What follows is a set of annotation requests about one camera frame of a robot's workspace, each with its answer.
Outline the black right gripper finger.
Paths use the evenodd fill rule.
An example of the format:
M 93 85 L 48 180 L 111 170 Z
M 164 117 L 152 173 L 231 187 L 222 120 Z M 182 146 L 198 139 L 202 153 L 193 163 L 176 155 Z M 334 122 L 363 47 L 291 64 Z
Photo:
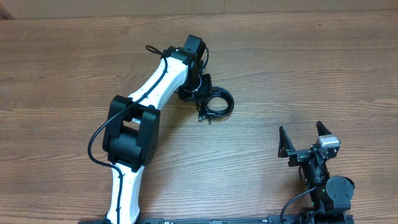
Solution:
M 295 151 L 295 148 L 288 137 L 284 126 L 279 127 L 279 137 L 278 157 L 288 157 L 290 152 Z
M 324 126 L 321 121 L 317 121 L 316 127 L 319 136 L 331 135 L 331 132 Z

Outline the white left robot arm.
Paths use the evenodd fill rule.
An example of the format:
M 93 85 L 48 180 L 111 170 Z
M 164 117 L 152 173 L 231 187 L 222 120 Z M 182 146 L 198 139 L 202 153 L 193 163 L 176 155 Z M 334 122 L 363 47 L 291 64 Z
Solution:
M 183 101 L 210 94 L 211 78 L 203 73 L 205 50 L 201 38 L 189 35 L 183 47 L 160 52 L 158 68 L 140 89 L 111 101 L 103 150 L 113 169 L 113 188 L 104 223 L 139 221 L 142 175 L 157 149 L 162 108 L 174 92 Z

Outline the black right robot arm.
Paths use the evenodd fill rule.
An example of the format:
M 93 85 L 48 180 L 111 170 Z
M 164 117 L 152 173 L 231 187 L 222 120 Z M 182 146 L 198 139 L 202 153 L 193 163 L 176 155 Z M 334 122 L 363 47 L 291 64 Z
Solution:
M 319 214 L 343 214 L 351 209 L 354 182 L 340 175 L 331 176 L 326 162 L 337 156 L 341 141 L 321 121 L 316 123 L 318 138 L 308 149 L 296 150 L 283 126 L 279 128 L 280 158 L 287 158 L 288 166 L 298 166 L 302 179 L 310 191 L 313 207 Z

